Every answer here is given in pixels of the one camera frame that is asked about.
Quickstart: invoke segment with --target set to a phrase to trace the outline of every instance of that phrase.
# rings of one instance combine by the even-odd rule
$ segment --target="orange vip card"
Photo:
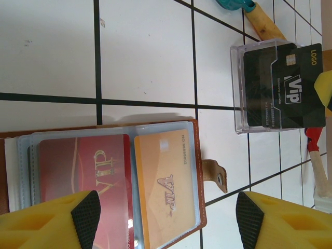
[[[146,249],[169,244],[198,222],[188,136],[177,130],[135,138]]]

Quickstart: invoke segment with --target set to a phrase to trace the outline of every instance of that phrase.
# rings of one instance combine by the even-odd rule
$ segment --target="teal object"
[[[243,8],[245,12],[251,12],[256,4],[252,0],[216,0],[223,8],[228,10],[237,10]]]

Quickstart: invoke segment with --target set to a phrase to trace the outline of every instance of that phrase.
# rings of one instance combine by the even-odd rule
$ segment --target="black vip card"
[[[266,128],[322,127],[314,83],[323,71],[320,44],[286,44],[244,54],[247,122]]]
[[[295,44],[277,46],[278,51],[289,52]],[[244,54],[244,78],[247,122],[249,126],[270,127],[273,106],[271,64],[277,59],[275,47],[269,47]]]
[[[272,65],[272,75],[274,107],[281,112],[281,128],[325,126],[325,108],[314,89],[321,72],[321,44],[280,53]]]

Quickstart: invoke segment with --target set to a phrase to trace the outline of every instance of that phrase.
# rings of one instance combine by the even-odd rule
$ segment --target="red vip card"
[[[94,249],[134,248],[128,135],[44,140],[39,164],[42,202],[82,190],[98,192]]]

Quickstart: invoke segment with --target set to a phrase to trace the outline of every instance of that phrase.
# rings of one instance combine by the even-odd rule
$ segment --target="black rubber tip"
[[[244,192],[240,192],[236,215],[243,248],[255,249],[263,223],[263,211]]]
[[[91,249],[100,218],[98,193],[91,191],[72,211],[72,219],[82,249]]]

